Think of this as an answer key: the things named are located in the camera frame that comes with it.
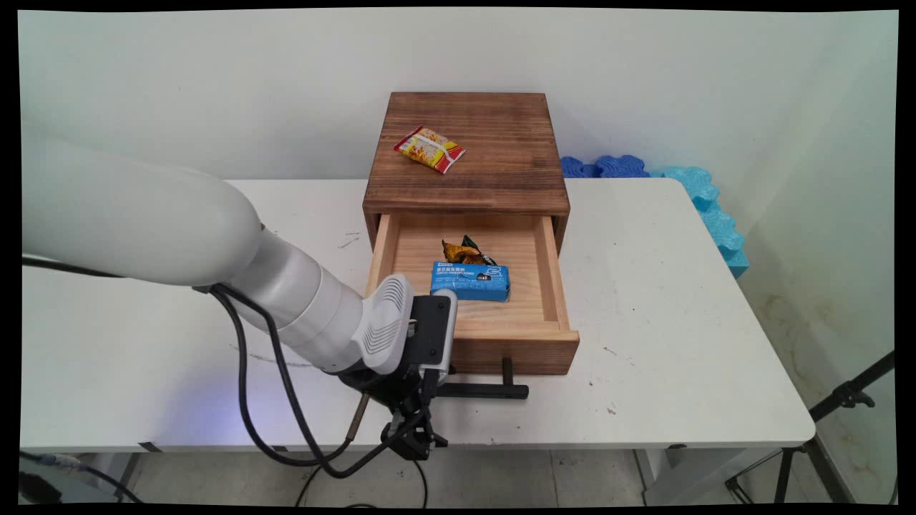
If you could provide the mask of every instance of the floor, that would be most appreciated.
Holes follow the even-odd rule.
[[[642,506],[633,451],[466,451],[436,449],[421,463],[430,508]],[[290,455],[302,456],[299,453]],[[344,453],[353,463],[362,453]],[[778,457],[742,476],[757,502],[772,502]],[[139,456],[129,487],[146,502],[292,506],[310,469],[283,466],[260,453],[168,453]],[[806,455],[795,455],[787,502],[829,502]],[[410,462],[386,451],[347,479],[319,473],[304,506],[418,508],[423,489]],[[733,504],[724,486],[693,504]]]

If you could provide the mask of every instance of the wooden tabletop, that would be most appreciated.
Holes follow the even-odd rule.
[[[447,173],[394,150],[418,126],[465,149]],[[561,219],[565,226],[570,203],[546,96],[392,93],[363,210],[368,224],[377,214],[433,211],[543,214]]]

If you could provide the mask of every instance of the wooden cabinet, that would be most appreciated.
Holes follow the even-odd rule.
[[[395,152],[417,126],[465,149],[445,174]],[[392,93],[363,201],[375,250],[367,293],[403,273],[426,294],[441,241],[469,235],[509,268],[508,302],[458,304],[452,363],[459,373],[565,374],[579,345],[558,256],[569,199],[540,93]]]

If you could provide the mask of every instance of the blue snack package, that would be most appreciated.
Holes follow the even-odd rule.
[[[454,291],[459,299],[506,302],[509,268],[436,261],[432,264],[430,294],[441,289]]]

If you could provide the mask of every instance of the red and yellow snack bag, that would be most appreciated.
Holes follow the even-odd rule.
[[[395,145],[395,152],[445,173],[464,154],[464,149],[436,131],[419,126]]]

